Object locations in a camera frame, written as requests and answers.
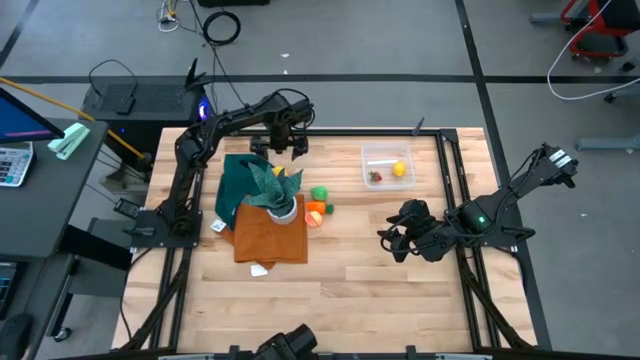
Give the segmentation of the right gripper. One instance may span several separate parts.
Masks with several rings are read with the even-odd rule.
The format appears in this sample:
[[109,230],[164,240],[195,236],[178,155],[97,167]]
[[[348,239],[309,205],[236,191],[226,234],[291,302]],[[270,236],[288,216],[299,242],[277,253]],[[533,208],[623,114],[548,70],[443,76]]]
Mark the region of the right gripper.
[[412,220],[408,221],[404,227],[404,234],[394,226],[378,231],[378,236],[381,239],[403,237],[401,247],[390,249],[397,263],[403,263],[410,253],[422,256],[426,261],[440,261],[453,245],[453,228],[443,221],[427,219],[418,222]]

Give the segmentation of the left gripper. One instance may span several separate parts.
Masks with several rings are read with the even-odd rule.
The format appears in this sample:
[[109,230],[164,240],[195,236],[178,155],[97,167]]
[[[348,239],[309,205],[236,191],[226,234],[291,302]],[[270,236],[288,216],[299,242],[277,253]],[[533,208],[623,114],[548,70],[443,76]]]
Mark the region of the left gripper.
[[250,151],[256,156],[268,160],[268,151],[283,153],[288,147],[292,147],[292,160],[308,153],[308,138],[304,135],[296,137],[292,132],[292,126],[285,123],[264,122],[268,132],[268,138],[253,136],[250,140]]

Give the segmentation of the clear plastic tupperware container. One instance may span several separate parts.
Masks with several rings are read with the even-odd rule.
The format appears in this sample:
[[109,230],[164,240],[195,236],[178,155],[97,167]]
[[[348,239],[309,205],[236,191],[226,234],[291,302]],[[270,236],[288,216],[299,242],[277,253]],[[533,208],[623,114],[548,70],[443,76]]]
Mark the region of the clear plastic tupperware container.
[[[392,174],[392,166],[397,161],[406,164],[403,177]],[[416,184],[414,163],[408,142],[365,143],[361,148],[361,168],[365,187],[370,191],[404,191]],[[372,182],[369,172],[381,174],[380,182]]]

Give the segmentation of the green snake plant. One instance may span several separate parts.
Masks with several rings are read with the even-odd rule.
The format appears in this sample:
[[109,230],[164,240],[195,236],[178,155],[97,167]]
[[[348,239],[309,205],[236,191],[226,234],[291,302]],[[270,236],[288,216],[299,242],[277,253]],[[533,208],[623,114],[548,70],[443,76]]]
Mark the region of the green snake plant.
[[288,214],[294,207],[295,196],[300,190],[303,171],[291,176],[276,176],[271,168],[263,170],[253,163],[249,163],[248,167],[258,193],[245,197],[242,202],[267,209],[277,217]]

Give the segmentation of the teal cloth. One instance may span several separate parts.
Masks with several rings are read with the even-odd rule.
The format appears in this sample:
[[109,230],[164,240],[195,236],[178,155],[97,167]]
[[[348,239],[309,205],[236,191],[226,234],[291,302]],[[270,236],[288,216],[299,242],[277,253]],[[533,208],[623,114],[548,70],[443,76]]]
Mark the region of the teal cloth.
[[259,188],[249,167],[253,164],[261,170],[270,170],[273,165],[255,154],[227,154],[224,158],[215,212],[231,230],[235,227],[236,210],[247,195],[257,195]]

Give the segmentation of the white round plant pot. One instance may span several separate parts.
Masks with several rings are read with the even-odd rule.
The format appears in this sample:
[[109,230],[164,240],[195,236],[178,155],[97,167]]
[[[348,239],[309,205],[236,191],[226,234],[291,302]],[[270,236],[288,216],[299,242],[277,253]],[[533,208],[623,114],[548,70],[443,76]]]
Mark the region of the white round plant pot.
[[298,202],[297,198],[292,198],[292,207],[288,213],[283,216],[276,216],[270,209],[267,209],[267,213],[271,220],[277,225],[287,225],[293,222],[298,214]]

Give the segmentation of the orange cloth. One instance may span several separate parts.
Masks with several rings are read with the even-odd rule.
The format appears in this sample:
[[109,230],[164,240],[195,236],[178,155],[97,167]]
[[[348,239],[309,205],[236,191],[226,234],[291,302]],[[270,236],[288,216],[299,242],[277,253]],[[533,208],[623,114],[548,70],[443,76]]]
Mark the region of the orange cloth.
[[267,270],[276,263],[307,263],[308,237],[302,210],[290,223],[280,225],[266,209],[240,204],[231,211],[228,205],[224,196],[216,197],[216,215],[225,223],[219,236],[234,247],[236,263],[256,262]]

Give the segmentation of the black wifi antenna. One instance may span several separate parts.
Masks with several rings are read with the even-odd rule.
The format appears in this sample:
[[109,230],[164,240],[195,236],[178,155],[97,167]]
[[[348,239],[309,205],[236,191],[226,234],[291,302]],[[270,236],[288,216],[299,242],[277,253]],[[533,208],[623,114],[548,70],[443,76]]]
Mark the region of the black wifi antenna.
[[197,63],[198,58],[194,58],[191,65],[189,66],[184,83],[184,89],[186,91],[192,91],[197,87],[204,86],[206,84],[206,72],[201,72],[199,74],[196,73]]

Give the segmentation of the black computer tower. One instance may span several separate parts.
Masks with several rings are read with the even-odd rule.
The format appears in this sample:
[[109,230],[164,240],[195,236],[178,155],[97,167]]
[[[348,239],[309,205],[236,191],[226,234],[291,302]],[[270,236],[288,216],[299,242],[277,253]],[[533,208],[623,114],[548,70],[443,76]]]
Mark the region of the black computer tower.
[[[153,153],[165,128],[188,127],[209,114],[204,86],[186,91],[184,83],[184,77],[99,78],[89,86],[82,110],[139,152]],[[127,95],[135,104],[130,114],[119,115],[115,107]]]

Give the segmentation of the black equipment case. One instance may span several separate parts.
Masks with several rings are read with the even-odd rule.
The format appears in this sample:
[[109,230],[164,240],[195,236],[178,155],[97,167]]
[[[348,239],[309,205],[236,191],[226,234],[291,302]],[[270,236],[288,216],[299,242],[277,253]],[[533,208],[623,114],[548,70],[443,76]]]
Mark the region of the black equipment case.
[[271,0],[196,0],[202,7],[226,7],[226,6],[264,6]]

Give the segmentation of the black controller box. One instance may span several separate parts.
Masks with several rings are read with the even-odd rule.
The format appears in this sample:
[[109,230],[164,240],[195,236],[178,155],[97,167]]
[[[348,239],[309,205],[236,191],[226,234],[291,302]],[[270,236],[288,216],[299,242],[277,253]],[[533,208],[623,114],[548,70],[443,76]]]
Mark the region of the black controller box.
[[130,201],[127,200],[125,198],[120,198],[117,202],[116,205],[114,206],[114,211],[129,217],[131,219],[136,219],[139,215],[139,212],[141,210],[141,206]]

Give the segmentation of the mint green stapler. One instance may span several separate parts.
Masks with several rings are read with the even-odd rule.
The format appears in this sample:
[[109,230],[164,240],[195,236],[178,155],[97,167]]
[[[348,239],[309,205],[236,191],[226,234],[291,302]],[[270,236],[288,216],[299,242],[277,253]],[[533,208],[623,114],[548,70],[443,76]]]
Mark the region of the mint green stapler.
[[64,130],[64,137],[48,143],[47,148],[60,160],[67,160],[89,135],[90,129],[77,122]]

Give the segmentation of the black desk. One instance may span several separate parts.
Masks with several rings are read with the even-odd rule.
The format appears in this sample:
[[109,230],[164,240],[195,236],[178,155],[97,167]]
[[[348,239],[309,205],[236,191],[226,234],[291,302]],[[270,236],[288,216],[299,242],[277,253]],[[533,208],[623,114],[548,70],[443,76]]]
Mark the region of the black desk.
[[90,133],[68,159],[36,142],[37,161],[23,185],[0,187],[0,260],[26,263],[7,312],[32,319],[22,360],[35,358],[74,263],[72,254],[57,248],[108,130],[104,122],[84,125]]

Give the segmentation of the computer monitor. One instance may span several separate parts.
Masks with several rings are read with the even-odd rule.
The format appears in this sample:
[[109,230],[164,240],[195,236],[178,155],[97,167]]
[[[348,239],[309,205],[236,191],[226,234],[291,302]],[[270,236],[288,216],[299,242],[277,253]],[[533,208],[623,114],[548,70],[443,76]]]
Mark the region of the computer monitor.
[[62,139],[64,132],[0,88],[0,144]]

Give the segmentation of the grey calculator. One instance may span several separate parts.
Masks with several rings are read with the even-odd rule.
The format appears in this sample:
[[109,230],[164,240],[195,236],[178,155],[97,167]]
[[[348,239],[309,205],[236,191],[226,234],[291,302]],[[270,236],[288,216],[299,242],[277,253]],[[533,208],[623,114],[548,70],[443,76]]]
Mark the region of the grey calculator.
[[32,142],[0,144],[0,187],[20,187],[35,160]]

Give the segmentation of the red rolling stool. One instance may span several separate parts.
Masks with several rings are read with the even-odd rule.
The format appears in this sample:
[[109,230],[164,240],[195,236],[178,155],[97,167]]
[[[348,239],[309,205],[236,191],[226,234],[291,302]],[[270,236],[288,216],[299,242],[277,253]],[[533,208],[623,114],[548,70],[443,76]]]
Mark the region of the red rolling stool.
[[628,52],[626,37],[640,31],[640,7],[636,0],[570,0],[560,13],[573,59],[613,59]]

